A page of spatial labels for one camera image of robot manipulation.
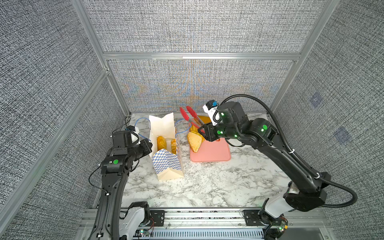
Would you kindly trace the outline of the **triangular tan bread slice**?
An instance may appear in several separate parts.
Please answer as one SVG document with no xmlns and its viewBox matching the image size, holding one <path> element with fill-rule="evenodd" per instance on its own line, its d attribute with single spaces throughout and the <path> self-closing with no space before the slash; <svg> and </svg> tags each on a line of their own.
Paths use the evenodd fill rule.
<svg viewBox="0 0 384 240">
<path fill-rule="evenodd" d="M 189 132 L 187 134 L 187 139 L 190 145 L 190 148 L 194 153 L 197 153 L 200 149 L 200 146 L 203 142 L 203 137 L 199 133 Z"/>
</svg>

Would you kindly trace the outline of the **red kitchen tongs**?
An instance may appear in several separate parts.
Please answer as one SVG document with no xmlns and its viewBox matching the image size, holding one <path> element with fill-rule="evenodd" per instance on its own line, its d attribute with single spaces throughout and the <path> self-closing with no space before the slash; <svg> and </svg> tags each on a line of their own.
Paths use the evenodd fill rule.
<svg viewBox="0 0 384 240">
<path fill-rule="evenodd" d="M 182 117 L 191 125 L 199 128 L 198 132 L 203 136 L 203 125 L 205 124 L 202 122 L 202 120 L 199 118 L 197 113 L 191 107 L 187 106 L 187 111 L 188 113 L 185 111 L 183 107 L 180 108 L 180 113 Z"/>
</svg>

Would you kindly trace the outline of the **oval golden bread bun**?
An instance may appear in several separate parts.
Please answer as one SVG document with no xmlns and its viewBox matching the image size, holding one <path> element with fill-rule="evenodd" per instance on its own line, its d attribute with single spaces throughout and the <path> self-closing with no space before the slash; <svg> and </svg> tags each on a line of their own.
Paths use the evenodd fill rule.
<svg viewBox="0 0 384 240">
<path fill-rule="evenodd" d="M 157 137 L 157 147 L 158 147 L 158 151 L 162 149 L 167 149 L 167 141 L 163 136 Z"/>
</svg>

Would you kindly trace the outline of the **checkered paper bag blue handles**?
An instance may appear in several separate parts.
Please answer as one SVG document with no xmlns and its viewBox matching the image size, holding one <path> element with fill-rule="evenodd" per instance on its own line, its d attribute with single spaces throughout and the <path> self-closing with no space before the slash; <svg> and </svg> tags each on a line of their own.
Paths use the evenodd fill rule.
<svg viewBox="0 0 384 240">
<path fill-rule="evenodd" d="M 152 152 L 150 159 L 153 169 L 159 181 L 171 181 L 182 179 L 185 174 L 183 171 L 182 154 L 180 150 L 180 132 L 177 129 L 177 121 L 174 113 L 169 113 L 163 117 L 154 115 L 135 116 L 135 127 L 138 131 L 144 129 L 148 133 L 148 139 L 152 142 Z M 157 137 L 163 136 L 167 141 L 167 149 L 158 151 Z M 171 140 L 177 140 L 177 154 L 172 154 Z"/>
</svg>

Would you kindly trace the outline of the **square glazed pastry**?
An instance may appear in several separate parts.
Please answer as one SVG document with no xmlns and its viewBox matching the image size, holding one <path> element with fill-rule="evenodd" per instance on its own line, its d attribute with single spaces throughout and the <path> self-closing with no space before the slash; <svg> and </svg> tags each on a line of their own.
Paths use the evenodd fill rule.
<svg viewBox="0 0 384 240">
<path fill-rule="evenodd" d="M 171 140 L 171 150 L 172 150 L 172 154 L 174 154 L 174 155 L 177 154 L 177 140 L 176 139 Z"/>
</svg>

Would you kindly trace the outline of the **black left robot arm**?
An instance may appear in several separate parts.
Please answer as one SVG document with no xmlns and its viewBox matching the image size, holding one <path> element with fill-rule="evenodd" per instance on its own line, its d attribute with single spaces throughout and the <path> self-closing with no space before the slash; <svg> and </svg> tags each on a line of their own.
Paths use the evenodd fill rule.
<svg viewBox="0 0 384 240">
<path fill-rule="evenodd" d="M 121 205 L 128 176 L 140 159 L 152 152 L 149 139 L 139 139 L 135 127 L 112 134 L 113 146 L 100 163 L 102 185 L 101 196 L 90 240 L 131 240 L 140 224 L 151 218 L 147 202 L 130 205 L 121 216 Z"/>
</svg>

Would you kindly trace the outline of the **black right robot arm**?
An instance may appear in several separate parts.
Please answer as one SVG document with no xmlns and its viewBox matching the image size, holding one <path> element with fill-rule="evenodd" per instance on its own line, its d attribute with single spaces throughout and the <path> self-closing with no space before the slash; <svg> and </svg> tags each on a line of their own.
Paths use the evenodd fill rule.
<svg viewBox="0 0 384 240">
<path fill-rule="evenodd" d="M 203 125 L 199 133 L 209 142 L 220 138 L 235 139 L 251 146 L 271 159 L 289 178 L 286 192 L 265 200 L 258 215 L 260 222 L 269 225 L 291 210 L 308 212 L 326 202 L 327 184 L 319 177 L 311 176 L 292 156 L 277 128 L 264 118 L 249 120 L 240 103 L 215 100 L 206 102 L 203 110 L 211 122 Z"/>
</svg>

